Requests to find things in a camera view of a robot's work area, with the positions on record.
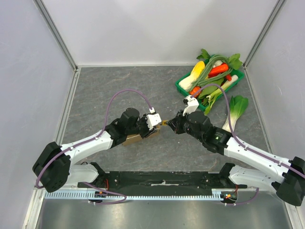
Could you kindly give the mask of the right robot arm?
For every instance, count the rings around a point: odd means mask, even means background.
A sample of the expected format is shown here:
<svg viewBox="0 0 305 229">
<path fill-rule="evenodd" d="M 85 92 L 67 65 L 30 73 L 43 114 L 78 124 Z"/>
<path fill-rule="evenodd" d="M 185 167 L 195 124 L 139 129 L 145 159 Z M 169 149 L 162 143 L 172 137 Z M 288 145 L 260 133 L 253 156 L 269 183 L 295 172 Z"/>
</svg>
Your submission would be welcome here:
<svg viewBox="0 0 305 229">
<path fill-rule="evenodd" d="M 301 206 L 305 197 L 305 161 L 299 157 L 288 159 L 272 155 L 248 145 L 232 133 L 213 126 L 200 111 L 183 114 L 179 111 L 166 124 L 176 133 L 194 137 L 208 151 L 237 159 L 252 169 L 237 165 L 229 167 L 218 176 L 222 187 L 233 184 L 247 185 L 274 192 L 281 200 L 293 206 Z"/>
</svg>

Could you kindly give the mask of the yellow utility knife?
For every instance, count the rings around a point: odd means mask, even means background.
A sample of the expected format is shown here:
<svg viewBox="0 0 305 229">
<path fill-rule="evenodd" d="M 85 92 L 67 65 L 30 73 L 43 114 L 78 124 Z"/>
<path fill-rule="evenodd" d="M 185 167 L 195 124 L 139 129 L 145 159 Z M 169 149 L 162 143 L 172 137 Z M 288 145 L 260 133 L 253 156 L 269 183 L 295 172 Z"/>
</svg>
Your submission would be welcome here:
<svg viewBox="0 0 305 229">
<path fill-rule="evenodd" d="M 166 126 L 166 125 L 168 125 L 168 124 L 169 124 L 169 120 L 163 120 L 163 121 L 162 121 L 162 125 L 163 125 L 163 126 Z"/>
</svg>

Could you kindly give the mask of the brown cardboard express box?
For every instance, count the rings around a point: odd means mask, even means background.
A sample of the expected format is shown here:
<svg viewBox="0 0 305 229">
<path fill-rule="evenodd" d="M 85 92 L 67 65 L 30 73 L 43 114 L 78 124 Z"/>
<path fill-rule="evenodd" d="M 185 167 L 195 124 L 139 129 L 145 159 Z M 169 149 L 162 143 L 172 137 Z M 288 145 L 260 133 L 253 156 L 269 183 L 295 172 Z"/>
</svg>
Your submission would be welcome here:
<svg viewBox="0 0 305 229">
<path fill-rule="evenodd" d="M 154 133 L 152 133 L 151 135 L 149 135 L 147 138 L 151 138 L 151 137 L 155 137 L 160 133 L 161 130 L 161 126 L 157 125 L 156 126 L 156 131 Z M 137 135 L 129 135 L 126 138 L 126 141 L 122 143 L 123 146 L 128 146 L 137 142 L 140 142 L 144 140 L 144 138 L 141 138 L 141 136 L 139 134 Z"/>
</svg>

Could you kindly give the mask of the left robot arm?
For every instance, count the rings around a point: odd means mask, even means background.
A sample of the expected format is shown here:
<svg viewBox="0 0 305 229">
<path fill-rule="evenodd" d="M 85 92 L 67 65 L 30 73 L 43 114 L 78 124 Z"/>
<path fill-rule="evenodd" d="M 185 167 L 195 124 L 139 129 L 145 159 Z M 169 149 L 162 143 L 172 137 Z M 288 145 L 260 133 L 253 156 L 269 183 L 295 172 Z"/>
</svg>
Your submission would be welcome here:
<svg viewBox="0 0 305 229">
<path fill-rule="evenodd" d="M 37 188 L 52 193 L 79 182 L 101 187 L 105 181 L 103 170 L 96 163 L 78 165 L 77 162 L 122 144 L 130 135 L 147 138 L 157 132 L 160 123 L 161 117 L 153 108 L 143 116 L 135 108 L 128 108 L 104 130 L 89 137 L 63 145 L 48 143 L 32 167 L 37 176 Z"/>
</svg>

